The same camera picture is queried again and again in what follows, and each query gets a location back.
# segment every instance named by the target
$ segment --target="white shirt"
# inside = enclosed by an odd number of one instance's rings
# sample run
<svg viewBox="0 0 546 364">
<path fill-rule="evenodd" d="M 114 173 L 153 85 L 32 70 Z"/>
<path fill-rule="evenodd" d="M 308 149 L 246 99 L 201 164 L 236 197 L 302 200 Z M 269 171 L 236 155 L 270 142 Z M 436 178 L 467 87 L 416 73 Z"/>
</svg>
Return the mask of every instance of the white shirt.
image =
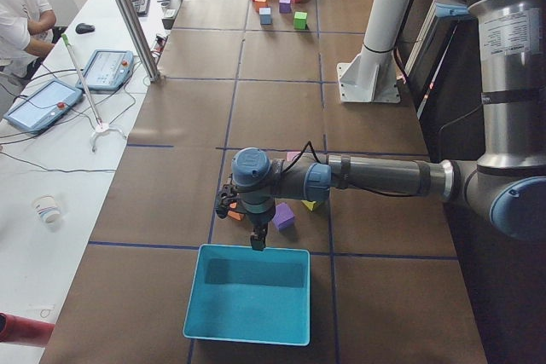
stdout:
<svg viewBox="0 0 546 364">
<path fill-rule="evenodd" d="M 38 21 L 43 12 L 51 9 L 47 0 L 0 0 L 0 59 L 12 61 L 6 71 L 25 76 L 26 66 L 37 59 L 24 51 L 31 41 L 28 20 Z M 33 37 L 50 42 L 53 32 L 48 30 Z"/>
</svg>

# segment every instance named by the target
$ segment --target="tripod base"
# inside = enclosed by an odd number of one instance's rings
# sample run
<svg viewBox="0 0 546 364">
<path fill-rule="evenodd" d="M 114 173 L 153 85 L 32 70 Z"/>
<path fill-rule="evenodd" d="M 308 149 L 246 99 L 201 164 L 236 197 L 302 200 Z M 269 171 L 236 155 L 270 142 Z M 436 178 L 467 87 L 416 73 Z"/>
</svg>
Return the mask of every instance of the tripod base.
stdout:
<svg viewBox="0 0 546 364">
<path fill-rule="evenodd" d="M 90 139 L 91 151 L 93 152 L 96 151 L 96 139 L 99 136 L 105 136 L 110 131 L 119 132 L 124 140 L 127 139 L 127 136 L 123 133 L 120 127 L 116 127 L 115 125 L 110 125 L 108 123 L 100 123 L 95 127 L 95 131 L 93 131 L 93 135 L 91 136 L 91 139 Z"/>
</svg>

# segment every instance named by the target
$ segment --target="robot label sticker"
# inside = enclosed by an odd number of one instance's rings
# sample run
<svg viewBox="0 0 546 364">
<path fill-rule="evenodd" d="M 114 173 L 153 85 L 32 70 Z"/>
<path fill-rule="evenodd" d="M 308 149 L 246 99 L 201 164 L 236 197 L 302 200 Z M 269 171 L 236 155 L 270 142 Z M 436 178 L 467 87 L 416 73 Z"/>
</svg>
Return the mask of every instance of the robot label sticker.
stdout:
<svg viewBox="0 0 546 364">
<path fill-rule="evenodd" d="M 479 24 L 480 59 L 495 55 L 542 53 L 540 9 L 534 8 L 507 14 Z"/>
</svg>

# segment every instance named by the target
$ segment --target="white pillar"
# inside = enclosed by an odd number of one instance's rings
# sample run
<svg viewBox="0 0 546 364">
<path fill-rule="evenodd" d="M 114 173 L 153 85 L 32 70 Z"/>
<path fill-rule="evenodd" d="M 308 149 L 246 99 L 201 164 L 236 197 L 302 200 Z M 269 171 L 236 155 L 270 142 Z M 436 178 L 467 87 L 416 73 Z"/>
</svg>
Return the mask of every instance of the white pillar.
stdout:
<svg viewBox="0 0 546 364">
<path fill-rule="evenodd" d="M 363 47 L 351 63 L 338 63 L 343 102 L 400 102 L 392 49 L 410 0 L 374 0 Z"/>
</svg>

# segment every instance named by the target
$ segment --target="computer mouse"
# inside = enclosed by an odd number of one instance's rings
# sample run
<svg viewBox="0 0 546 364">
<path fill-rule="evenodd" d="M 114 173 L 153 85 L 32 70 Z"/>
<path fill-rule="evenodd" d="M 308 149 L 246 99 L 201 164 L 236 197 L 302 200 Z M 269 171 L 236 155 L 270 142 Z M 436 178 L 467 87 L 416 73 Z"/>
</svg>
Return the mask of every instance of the computer mouse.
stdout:
<svg viewBox="0 0 546 364">
<path fill-rule="evenodd" d="M 76 33 L 77 34 L 84 34 L 84 33 L 90 33 L 94 32 L 95 27 L 93 25 L 88 25 L 87 23 L 79 23 L 76 26 Z"/>
</svg>

